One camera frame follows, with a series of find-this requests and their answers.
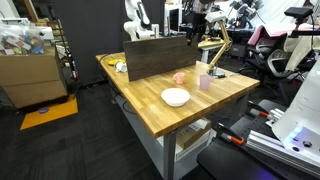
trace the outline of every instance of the small pink object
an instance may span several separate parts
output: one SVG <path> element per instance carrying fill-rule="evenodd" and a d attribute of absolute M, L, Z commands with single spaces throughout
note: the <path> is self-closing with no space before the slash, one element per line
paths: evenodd
<path fill-rule="evenodd" d="M 210 76 L 210 75 L 201 75 L 200 76 L 200 89 L 208 90 L 210 87 L 211 79 L 212 79 L 212 76 Z"/>
<path fill-rule="evenodd" d="M 184 81 L 184 73 L 178 72 L 173 76 L 173 80 L 176 81 L 176 84 L 183 84 Z"/>

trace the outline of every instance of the white robot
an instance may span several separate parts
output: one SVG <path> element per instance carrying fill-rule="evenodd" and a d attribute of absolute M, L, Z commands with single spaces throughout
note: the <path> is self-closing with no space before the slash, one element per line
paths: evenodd
<path fill-rule="evenodd" d="M 124 23 L 124 30 L 129 33 L 132 41 L 150 39 L 152 35 L 159 33 L 159 25 L 152 25 L 152 29 L 147 30 L 150 26 L 150 20 L 141 0 L 125 0 L 127 16 L 132 20 Z"/>

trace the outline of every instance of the dark gray floor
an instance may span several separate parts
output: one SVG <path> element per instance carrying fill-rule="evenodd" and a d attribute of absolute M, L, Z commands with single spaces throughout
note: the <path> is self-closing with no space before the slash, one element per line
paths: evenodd
<path fill-rule="evenodd" d="M 220 64 L 233 71 L 243 65 L 237 59 Z M 108 86 L 92 90 L 77 94 L 79 113 L 23 131 L 19 128 L 24 114 L 0 107 L 0 179 L 162 179 L 119 106 L 111 103 Z M 249 99 L 258 102 L 269 95 L 257 88 Z M 213 178 L 197 167 L 183 179 Z"/>

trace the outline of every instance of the wall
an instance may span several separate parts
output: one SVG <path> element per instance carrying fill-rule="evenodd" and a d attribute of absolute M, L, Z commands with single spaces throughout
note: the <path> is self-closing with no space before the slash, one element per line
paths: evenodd
<path fill-rule="evenodd" d="M 0 0 L 0 11 L 3 13 L 3 15 L 6 18 L 20 17 L 12 0 Z"/>
<path fill-rule="evenodd" d="M 164 0 L 143 3 L 152 23 L 163 22 Z M 124 0 L 53 0 L 53 5 L 62 22 L 81 83 L 101 80 L 95 55 L 121 52 L 122 42 L 129 40 L 123 30 L 124 22 L 128 21 Z"/>

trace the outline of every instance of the yellow floor tape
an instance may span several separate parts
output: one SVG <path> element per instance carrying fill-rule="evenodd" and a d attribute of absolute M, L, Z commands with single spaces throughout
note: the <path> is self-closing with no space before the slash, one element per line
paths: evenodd
<path fill-rule="evenodd" d="M 74 95 L 68 97 L 68 101 L 63 104 L 54 104 L 47 108 L 47 112 L 41 114 L 40 111 L 26 114 L 20 130 L 27 129 L 39 124 L 50 122 L 78 112 L 77 99 Z"/>

